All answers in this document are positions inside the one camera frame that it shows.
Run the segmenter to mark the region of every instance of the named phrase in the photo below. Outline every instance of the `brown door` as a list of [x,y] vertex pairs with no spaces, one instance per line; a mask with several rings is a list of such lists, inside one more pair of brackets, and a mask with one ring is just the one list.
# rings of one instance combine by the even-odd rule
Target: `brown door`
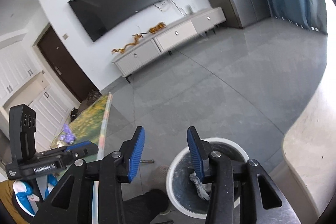
[[83,102],[92,90],[98,90],[51,27],[37,46],[61,81],[80,102]]

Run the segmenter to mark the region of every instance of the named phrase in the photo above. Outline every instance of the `bolt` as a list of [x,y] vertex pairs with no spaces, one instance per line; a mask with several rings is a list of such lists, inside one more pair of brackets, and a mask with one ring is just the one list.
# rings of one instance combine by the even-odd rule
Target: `bolt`
[[76,165],[76,166],[82,166],[83,163],[84,163],[84,161],[83,161],[82,159],[79,159],[79,160],[76,160],[76,161],[75,161],[75,165]]
[[247,161],[249,163],[249,165],[251,166],[257,166],[258,165],[258,162],[257,160],[254,160],[254,159],[250,159]]
[[113,158],[120,158],[121,157],[121,152],[120,151],[114,151],[112,152],[112,157]]
[[213,156],[214,158],[219,158],[221,156],[221,152],[218,151],[212,151],[211,152],[211,156]]

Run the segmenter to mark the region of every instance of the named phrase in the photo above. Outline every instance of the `brown fabric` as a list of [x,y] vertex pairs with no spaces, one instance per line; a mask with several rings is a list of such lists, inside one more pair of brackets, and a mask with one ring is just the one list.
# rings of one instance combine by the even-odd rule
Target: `brown fabric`
[[17,224],[28,224],[13,206],[13,183],[14,181],[11,180],[5,180],[0,183],[1,202]]

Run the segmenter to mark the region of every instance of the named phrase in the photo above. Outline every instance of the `drawer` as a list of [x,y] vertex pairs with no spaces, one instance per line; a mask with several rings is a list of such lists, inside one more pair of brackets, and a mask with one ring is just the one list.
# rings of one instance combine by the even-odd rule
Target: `drawer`
[[158,47],[153,40],[150,40],[135,50],[128,52],[115,64],[118,66],[123,76],[128,76],[150,60],[157,57],[159,54],[160,51]]
[[167,51],[175,45],[187,40],[188,38],[195,36],[196,34],[197,32],[193,23],[188,21],[157,37],[157,45],[162,51]]
[[212,29],[215,25],[224,22],[225,16],[222,9],[211,10],[191,19],[198,33]]

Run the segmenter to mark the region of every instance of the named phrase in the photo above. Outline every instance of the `gray tile floor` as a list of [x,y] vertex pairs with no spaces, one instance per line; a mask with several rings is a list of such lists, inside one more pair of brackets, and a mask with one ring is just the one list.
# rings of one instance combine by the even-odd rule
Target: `gray tile floor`
[[[149,190],[147,177],[187,146],[186,130],[233,140],[270,172],[282,161],[284,134],[313,95],[326,65],[327,36],[267,19],[244,30],[221,28],[193,39],[103,92],[113,94],[105,151],[119,149],[136,126],[146,131],[135,181],[124,199]],[[204,223],[174,211],[175,223]]]

